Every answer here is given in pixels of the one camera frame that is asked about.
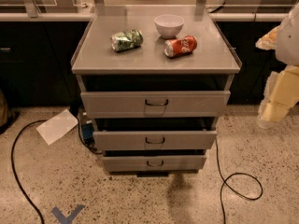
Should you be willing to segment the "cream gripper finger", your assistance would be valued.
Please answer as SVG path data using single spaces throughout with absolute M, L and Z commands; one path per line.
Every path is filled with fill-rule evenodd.
M 266 81 L 257 123 L 269 129 L 281 122 L 299 102 L 299 67 L 287 65 L 278 72 L 272 72 Z
M 278 26 L 269 31 L 266 35 L 259 38 L 255 43 L 258 49 L 270 50 L 277 48 Z

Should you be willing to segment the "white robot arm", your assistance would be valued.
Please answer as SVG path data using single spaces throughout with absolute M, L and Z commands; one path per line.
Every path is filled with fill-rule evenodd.
M 257 122 L 272 128 L 299 102 L 299 3 L 281 24 L 256 42 L 259 49 L 275 51 L 278 61 L 286 64 L 281 72 L 272 72 L 266 81 Z

